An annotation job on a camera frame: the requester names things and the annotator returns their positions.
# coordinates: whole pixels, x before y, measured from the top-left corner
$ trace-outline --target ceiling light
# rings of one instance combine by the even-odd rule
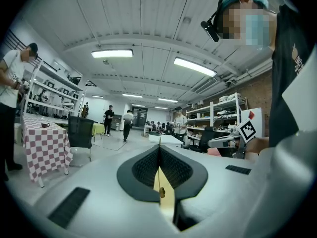
[[[161,108],[161,107],[155,107],[156,109],[168,109],[168,108]]]
[[[197,63],[194,63],[192,61],[187,61],[187,60],[182,59],[182,58],[175,58],[174,64],[182,66],[182,67],[186,67],[189,69],[193,69],[195,71],[206,74],[210,77],[214,77],[217,74],[215,71],[213,71],[207,67],[203,67]]]
[[[129,97],[137,97],[137,98],[142,98],[142,96],[139,95],[132,95],[132,94],[122,94],[123,96],[129,96]]]
[[[94,58],[111,58],[111,57],[131,58],[133,57],[132,50],[121,50],[121,49],[92,51],[91,54]]]
[[[160,100],[160,101],[170,101],[170,102],[177,102],[177,101],[174,101],[174,100],[161,99],[161,98],[159,98],[158,100]]]

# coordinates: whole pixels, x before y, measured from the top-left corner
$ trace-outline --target black office chair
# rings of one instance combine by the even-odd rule
[[[206,127],[199,141],[199,145],[190,145],[189,149],[195,152],[206,153],[207,149],[210,148],[208,146],[208,141],[213,139],[213,137],[214,137],[213,127]]]
[[[83,147],[89,149],[89,159],[91,161],[91,136],[94,121],[81,117],[69,117],[68,119],[68,138],[72,147]],[[76,164],[71,167],[82,167],[84,164]]]

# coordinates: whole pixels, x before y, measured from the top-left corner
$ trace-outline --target desk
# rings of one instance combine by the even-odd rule
[[[101,134],[105,132],[105,126],[100,123],[94,123],[93,130],[92,130],[92,136],[94,137],[95,141],[95,135],[100,134],[100,139],[102,139]]]
[[[178,140],[177,138],[171,135],[161,135],[161,136],[149,135],[149,141],[152,143],[159,144],[159,139],[162,145],[180,147],[183,144],[182,141]]]
[[[61,167],[68,174],[73,155],[70,153],[68,135],[64,128],[55,123],[42,128],[41,119],[23,116],[22,131],[31,181],[38,181],[44,187],[41,179],[43,174]]]
[[[147,133],[147,129],[149,129],[149,130],[151,129],[151,131],[152,131],[153,127],[150,125],[144,125],[144,132],[143,132],[144,137],[145,137],[145,133]]]

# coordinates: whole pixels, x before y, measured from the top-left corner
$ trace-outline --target mug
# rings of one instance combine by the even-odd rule
[[[50,123],[47,121],[42,121],[42,127],[43,128],[50,127]]]

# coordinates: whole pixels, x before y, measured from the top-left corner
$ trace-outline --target white ceiling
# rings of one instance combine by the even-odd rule
[[[109,94],[143,95],[132,103],[175,107],[199,101],[226,88],[217,84],[199,94],[191,89],[208,76],[174,65],[175,57],[203,64],[217,80],[241,75],[270,57],[268,50],[214,43],[200,27],[216,10],[218,0],[30,0],[24,19],[70,66]],[[277,0],[269,0],[278,10]],[[132,58],[94,59],[91,52],[129,48]]]

